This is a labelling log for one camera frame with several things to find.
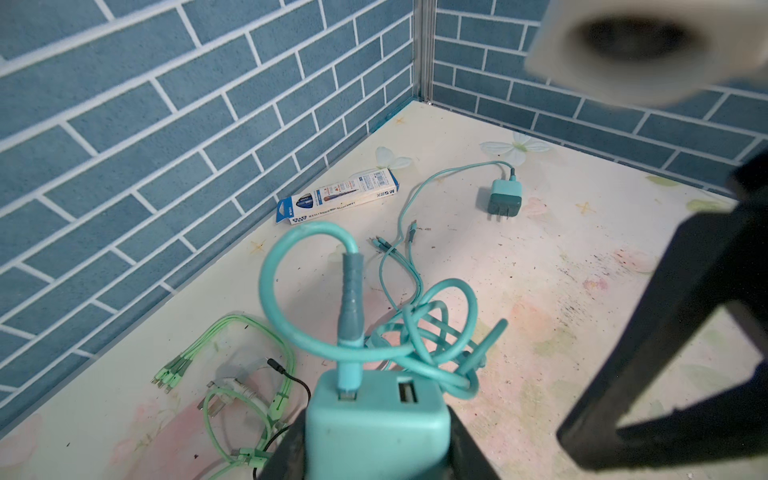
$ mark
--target teal power adapter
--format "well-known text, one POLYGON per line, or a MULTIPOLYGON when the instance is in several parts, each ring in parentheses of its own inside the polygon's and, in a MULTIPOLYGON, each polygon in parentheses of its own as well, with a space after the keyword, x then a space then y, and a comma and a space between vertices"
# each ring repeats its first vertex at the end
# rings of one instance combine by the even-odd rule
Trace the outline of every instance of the teal power adapter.
POLYGON ((339 395, 336 373, 320 376, 306 409, 307 478, 443 478, 451 416, 437 382, 366 370, 352 400, 339 395))
POLYGON ((488 201, 488 213, 514 217, 520 211, 522 201, 523 186, 517 181, 515 175, 511 175, 509 180, 503 178, 494 180, 491 199, 488 201))

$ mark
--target blurry white mount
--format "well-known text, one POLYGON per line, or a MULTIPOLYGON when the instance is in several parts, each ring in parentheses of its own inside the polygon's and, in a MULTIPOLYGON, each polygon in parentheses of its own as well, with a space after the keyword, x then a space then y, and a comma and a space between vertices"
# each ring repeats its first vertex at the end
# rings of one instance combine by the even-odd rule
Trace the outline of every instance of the blurry white mount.
POLYGON ((655 106, 765 77, 766 61, 768 0, 551 0, 525 67, 608 103, 655 106))

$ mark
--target usb port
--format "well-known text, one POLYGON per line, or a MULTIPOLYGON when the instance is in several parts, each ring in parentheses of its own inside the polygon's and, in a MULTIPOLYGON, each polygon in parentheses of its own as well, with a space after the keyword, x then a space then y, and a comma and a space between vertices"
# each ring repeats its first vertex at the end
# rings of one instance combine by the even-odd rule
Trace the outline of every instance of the usb port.
POLYGON ((413 380, 404 379, 398 382, 400 387, 400 402, 416 403, 416 390, 413 388, 413 380))

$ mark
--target white tabletop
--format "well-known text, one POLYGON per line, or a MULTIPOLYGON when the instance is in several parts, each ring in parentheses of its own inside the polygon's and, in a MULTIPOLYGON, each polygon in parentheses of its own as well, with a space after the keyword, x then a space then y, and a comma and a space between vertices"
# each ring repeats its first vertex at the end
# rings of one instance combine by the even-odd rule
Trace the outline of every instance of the white tabletop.
MULTIPOLYGON (((370 237, 395 236, 411 189, 438 170, 487 160, 479 144, 511 143, 511 132, 426 104, 411 103, 334 165, 313 186, 376 165, 379 146, 415 159, 395 170, 400 192, 324 217, 354 235, 366 256, 366 325, 388 315, 378 281, 380 253, 370 237)), ((477 334, 509 320, 480 371, 471 401, 446 396, 502 478, 764 478, 768 461, 727 462, 661 471, 581 472, 554 437, 576 398, 613 349, 650 272, 677 225, 701 207, 727 210, 733 200, 553 145, 517 169, 523 208, 513 218, 484 212, 501 173, 481 167, 426 187, 409 211, 417 219, 415 263, 427 287, 449 277, 469 282, 479 304, 477 334)), ((191 480, 217 468, 197 404, 206 384, 238 376, 270 401, 280 383, 258 359, 276 349, 253 329, 222 332, 170 394, 150 384, 168 360, 216 319, 246 313, 263 319, 257 279, 266 252, 291 227, 256 228, 115 347, 0 442, 0 477, 162 478, 191 480)), ((334 341, 341 293, 340 248, 328 237, 303 240, 280 266, 277 294, 304 331, 334 341)), ((396 301, 413 285, 391 262, 385 279, 396 301)), ((465 305, 439 297, 452 319, 465 305)), ((333 363, 296 351, 296 376, 313 386, 333 363)), ((630 419, 685 406, 749 378, 760 355, 725 313, 702 329, 632 409, 630 419)), ((303 407, 301 388, 292 410, 303 407)), ((238 402, 214 419, 231 447, 252 446, 261 425, 238 402)), ((247 468, 227 478, 250 478, 247 468)))

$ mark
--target teal charging cable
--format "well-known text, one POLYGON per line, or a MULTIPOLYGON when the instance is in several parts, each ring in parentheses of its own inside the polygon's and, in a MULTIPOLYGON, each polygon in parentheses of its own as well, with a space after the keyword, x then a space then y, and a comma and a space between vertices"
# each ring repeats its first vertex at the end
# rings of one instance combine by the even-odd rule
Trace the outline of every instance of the teal charging cable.
POLYGON ((485 353, 502 334, 507 326, 507 321, 505 319, 500 320, 479 344, 475 344, 471 338, 477 323, 478 307, 472 288, 463 280, 447 279, 437 283, 431 289, 423 291, 423 282, 412 261, 411 254, 415 224, 412 224, 409 230, 408 258, 397 252, 396 247, 406 239, 402 231, 403 217, 428 182, 441 175, 492 164, 505 165, 511 170, 510 177, 514 175, 514 168, 503 161, 483 162, 440 171, 422 183, 411 196, 406 208, 403 209, 398 218, 398 236, 395 243, 390 245, 380 238, 376 239, 374 244, 378 248, 386 248, 379 266, 379 280, 389 302, 396 308, 397 313, 390 321, 374 330, 369 339, 368 348, 363 348, 361 341, 363 328, 362 256, 358 253, 355 240, 346 230, 327 222, 299 225, 278 240, 267 254, 259 277, 259 295, 266 317, 279 333, 299 348, 339 363, 338 383, 341 396, 353 394, 359 387, 362 380, 363 363, 384 360, 392 360, 407 370, 435 380, 444 392, 453 396, 470 399, 477 394, 479 386, 476 370, 484 366, 485 353), (339 345, 322 342, 297 329, 283 315, 275 299, 275 274, 280 261, 296 243, 313 235, 330 235, 340 241, 346 249, 344 255, 344 294, 342 312, 339 315, 339 345), (401 307, 397 307, 394 303, 383 281, 383 264, 386 258, 390 256, 403 265, 416 282, 414 297, 401 307), (465 327, 461 332, 449 325, 448 307, 440 300, 432 300, 439 292, 453 287, 461 290, 467 299, 467 318, 465 327), (440 311, 439 319, 429 314, 433 310, 440 311), (419 328, 418 323, 421 319, 437 326, 440 329, 440 334, 436 335, 419 328), (382 334, 387 332, 399 332, 400 345, 392 346, 384 339, 382 334), (446 339, 449 333, 456 338, 453 344, 446 339), (433 341, 437 345, 435 351, 429 352, 423 339, 433 341), (472 349, 471 352, 465 350, 467 346, 472 349), (439 368, 441 364, 447 362, 453 362, 457 365, 453 372, 439 368))

